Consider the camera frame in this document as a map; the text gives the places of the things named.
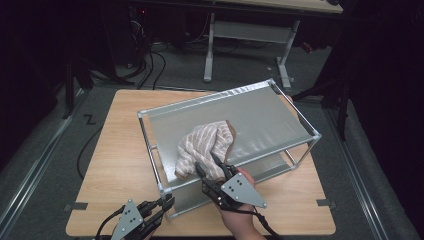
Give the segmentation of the person's right hand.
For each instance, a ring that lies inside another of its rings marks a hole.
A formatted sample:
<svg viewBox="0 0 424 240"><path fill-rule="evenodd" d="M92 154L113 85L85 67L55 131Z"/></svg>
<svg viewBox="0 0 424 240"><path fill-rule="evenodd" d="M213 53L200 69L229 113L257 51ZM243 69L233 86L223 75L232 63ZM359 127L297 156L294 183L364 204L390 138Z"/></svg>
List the person's right hand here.
<svg viewBox="0 0 424 240"><path fill-rule="evenodd" d="M240 207L240 210L243 211L253 211L254 207L252 205L244 204ZM233 231L240 231L241 229L253 229L254 221L251 214L235 213L231 211L224 211L219 209L221 218L224 226L232 233Z"/></svg>

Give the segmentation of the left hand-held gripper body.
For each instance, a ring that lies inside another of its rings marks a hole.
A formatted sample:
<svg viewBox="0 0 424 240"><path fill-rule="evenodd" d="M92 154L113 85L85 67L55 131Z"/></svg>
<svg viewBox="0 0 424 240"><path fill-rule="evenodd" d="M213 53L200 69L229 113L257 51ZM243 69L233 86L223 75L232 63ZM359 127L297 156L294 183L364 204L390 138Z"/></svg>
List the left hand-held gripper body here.
<svg viewBox="0 0 424 240"><path fill-rule="evenodd" d="M122 211L111 240L145 240L157 227L147 227L146 221L151 212L140 212L132 199L129 199Z"/></svg>

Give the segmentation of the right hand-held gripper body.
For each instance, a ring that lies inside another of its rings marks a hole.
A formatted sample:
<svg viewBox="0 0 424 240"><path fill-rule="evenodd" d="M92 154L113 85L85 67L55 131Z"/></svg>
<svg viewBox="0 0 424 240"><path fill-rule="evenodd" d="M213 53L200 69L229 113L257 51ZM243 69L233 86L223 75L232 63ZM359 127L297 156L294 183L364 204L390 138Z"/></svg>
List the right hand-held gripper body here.
<svg viewBox="0 0 424 240"><path fill-rule="evenodd" d="M201 180L202 192L220 209L237 210L243 204L267 207L264 198L242 173L235 174L226 182L215 182L206 177Z"/></svg>

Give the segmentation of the white-legged desk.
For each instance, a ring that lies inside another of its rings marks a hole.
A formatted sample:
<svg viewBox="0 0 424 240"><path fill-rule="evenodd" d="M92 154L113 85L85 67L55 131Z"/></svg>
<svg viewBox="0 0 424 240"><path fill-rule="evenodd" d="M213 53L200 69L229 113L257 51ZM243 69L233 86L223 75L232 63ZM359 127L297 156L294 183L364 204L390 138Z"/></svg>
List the white-legged desk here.
<svg viewBox="0 0 424 240"><path fill-rule="evenodd" d="M212 0L214 6L219 3L253 7L261 10L282 10L297 14L323 14L339 16L343 12L338 0ZM276 24L243 23L234 20L216 20L215 13L209 14L208 49L205 59L204 81L211 82L214 60L214 40L216 38L248 40L263 43L282 44L281 55L276 58L280 81L284 89L291 88L291 78L286 70L286 61L300 25L295 17L288 26Z"/></svg>

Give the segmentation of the metal floor rail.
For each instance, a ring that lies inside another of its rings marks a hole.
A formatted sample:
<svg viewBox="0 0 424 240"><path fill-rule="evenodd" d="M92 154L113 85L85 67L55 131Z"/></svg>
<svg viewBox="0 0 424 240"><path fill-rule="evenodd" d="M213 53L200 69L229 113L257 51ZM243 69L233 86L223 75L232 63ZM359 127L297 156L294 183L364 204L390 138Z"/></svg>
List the metal floor rail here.
<svg viewBox="0 0 424 240"><path fill-rule="evenodd" d="M344 164L351 180L358 202L362 212L368 222L375 240L389 240L387 231L381 221L380 215L376 209L375 203L364 184L359 170L354 162L354 158L348 148L347 143L340 137L337 129L336 118L332 110L324 109L324 115L331 127L333 135L341 149Z"/></svg>
<svg viewBox="0 0 424 240"><path fill-rule="evenodd" d="M73 108L57 105L0 173L0 240L6 240L48 168L53 154L90 91L79 88Z"/></svg>

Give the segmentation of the black metal stand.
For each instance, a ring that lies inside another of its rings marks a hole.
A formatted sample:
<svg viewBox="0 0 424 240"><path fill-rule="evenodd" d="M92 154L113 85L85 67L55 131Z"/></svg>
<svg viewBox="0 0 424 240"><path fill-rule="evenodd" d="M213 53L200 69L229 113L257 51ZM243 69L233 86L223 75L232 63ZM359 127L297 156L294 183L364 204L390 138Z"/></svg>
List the black metal stand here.
<svg viewBox="0 0 424 240"><path fill-rule="evenodd" d="M65 106L66 110L63 118L67 119L71 116L75 108L75 87L74 81L82 89L91 90L93 88L93 80L90 76L90 71L87 65L80 58L70 58L66 64L65 75Z"/></svg>

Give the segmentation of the grey two-tier metal rack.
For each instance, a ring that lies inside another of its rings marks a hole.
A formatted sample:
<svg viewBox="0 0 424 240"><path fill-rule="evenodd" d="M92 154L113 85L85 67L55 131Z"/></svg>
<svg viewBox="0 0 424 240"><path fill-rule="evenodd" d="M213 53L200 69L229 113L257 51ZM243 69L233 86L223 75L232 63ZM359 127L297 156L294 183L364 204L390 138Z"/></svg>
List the grey two-tier metal rack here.
<svg viewBox="0 0 424 240"><path fill-rule="evenodd" d="M197 175L174 174L177 145L194 127L229 121L236 137L228 162L258 183L298 168L321 138L272 79L141 110L138 118L159 194L175 197L169 219L210 202Z"/></svg>

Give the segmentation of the grey tape piece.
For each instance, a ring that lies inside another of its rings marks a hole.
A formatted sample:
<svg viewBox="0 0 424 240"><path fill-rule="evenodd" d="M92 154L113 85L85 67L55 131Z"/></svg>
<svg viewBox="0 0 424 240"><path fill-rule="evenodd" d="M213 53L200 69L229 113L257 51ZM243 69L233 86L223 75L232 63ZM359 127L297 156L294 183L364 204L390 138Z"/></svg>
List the grey tape piece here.
<svg viewBox="0 0 424 240"><path fill-rule="evenodd" d="M320 207L327 206L330 209L337 207L336 202L329 199L317 199L316 202L317 202L317 205Z"/></svg>
<svg viewBox="0 0 424 240"><path fill-rule="evenodd" d="M63 210L65 212L71 212L72 210L86 210L87 206L88 204L83 202L66 203Z"/></svg>

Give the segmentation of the striped beige towel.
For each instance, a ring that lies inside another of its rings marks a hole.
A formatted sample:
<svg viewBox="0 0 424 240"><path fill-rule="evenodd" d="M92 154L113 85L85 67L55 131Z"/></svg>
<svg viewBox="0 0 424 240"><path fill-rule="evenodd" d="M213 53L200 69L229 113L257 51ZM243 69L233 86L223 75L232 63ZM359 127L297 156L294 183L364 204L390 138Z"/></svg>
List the striped beige towel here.
<svg viewBox="0 0 424 240"><path fill-rule="evenodd" d="M207 179L223 180L224 171L215 163L213 157L226 162L235 136L236 132L228 120L196 126L179 142L175 175L180 179L194 175L195 164L198 163L205 171Z"/></svg>

